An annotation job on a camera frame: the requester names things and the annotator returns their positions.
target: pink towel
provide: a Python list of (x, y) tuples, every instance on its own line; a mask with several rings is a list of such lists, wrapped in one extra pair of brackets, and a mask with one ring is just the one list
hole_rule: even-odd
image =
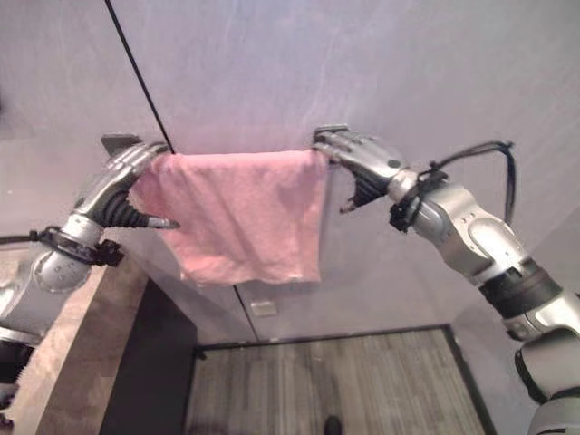
[(326, 160), (315, 151), (162, 155), (132, 192), (152, 215), (181, 277), (199, 285), (320, 281)]

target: gray wall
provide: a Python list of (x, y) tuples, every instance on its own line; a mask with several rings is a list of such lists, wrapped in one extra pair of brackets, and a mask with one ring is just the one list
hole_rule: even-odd
[[(154, 2), (114, 0), (177, 151), (304, 149), (347, 121), (425, 165), (492, 138), (517, 143), (515, 229), (531, 250), (578, 207), (580, 4), (576, 1)], [(450, 173), (502, 213), (505, 163)], [(263, 338), (449, 322), (480, 300), (434, 249), (386, 225), (387, 205), (350, 216), (334, 173), (320, 285), (243, 284), (273, 300)]]
[[(347, 121), (424, 164), (490, 138), (514, 140), (515, 230), (576, 281), (580, 218), (580, 4), (114, 0), (177, 151), (304, 149), (320, 123)], [(106, 159), (98, 139), (159, 129), (101, 1), (0, 5), (2, 233), (60, 223)], [(501, 213), (504, 163), (450, 170)], [(499, 433), (524, 433), (534, 406), (511, 366), (514, 344), (478, 292), (434, 249), (387, 226), (386, 203), (341, 217), (353, 188), (333, 169), (320, 285), (239, 287), (261, 338), (452, 322)], [(151, 232), (117, 232), (198, 325), (203, 343), (252, 340), (230, 287), (180, 282)]]

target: black strap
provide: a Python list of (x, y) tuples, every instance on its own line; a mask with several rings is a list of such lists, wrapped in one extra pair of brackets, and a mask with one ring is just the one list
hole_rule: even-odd
[(44, 231), (30, 232), (31, 241), (42, 243), (59, 254), (89, 266), (117, 266), (123, 259), (120, 245), (112, 240), (103, 240), (95, 248), (83, 245), (66, 236), (58, 227), (47, 227)]
[[(423, 196), (436, 189), (447, 178), (447, 174), (440, 170), (430, 170), (426, 174), (428, 175), (426, 178), (423, 177), (424, 174), (419, 174), (415, 186), (405, 194), (401, 201), (391, 207), (389, 223), (402, 233), (407, 233), (409, 228), (415, 223), (421, 210)], [(409, 207), (415, 198), (419, 198), (419, 202), (409, 217)]]

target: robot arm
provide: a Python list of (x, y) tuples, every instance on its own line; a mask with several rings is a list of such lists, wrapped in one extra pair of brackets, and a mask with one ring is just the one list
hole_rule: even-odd
[[(49, 227), (19, 265), (14, 282), (0, 288), (0, 410), (10, 406), (22, 369), (43, 340), (68, 296), (92, 266), (116, 266), (119, 245), (100, 243), (106, 227), (175, 228), (168, 219), (144, 215), (128, 202), (129, 189), (150, 162), (168, 152), (163, 143), (139, 143), (110, 159), (74, 203), (62, 228)], [(10, 424), (4, 418), (0, 420)]]
[(389, 196), (391, 224), (405, 232), (413, 227), (429, 240), (502, 315), (510, 336), (525, 342), (516, 367), (530, 396), (544, 403), (529, 434), (580, 428), (580, 299), (538, 266), (509, 225), (468, 190), (440, 170), (422, 179), (399, 152), (380, 144), (345, 126), (315, 132), (314, 148), (355, 178), (354, 195), (341, 212)]

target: wooden floor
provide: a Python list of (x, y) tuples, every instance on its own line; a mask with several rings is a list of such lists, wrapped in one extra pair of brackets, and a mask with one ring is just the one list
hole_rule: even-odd
[(439, 329), (207, 352), (188, 435), (485, 433)]

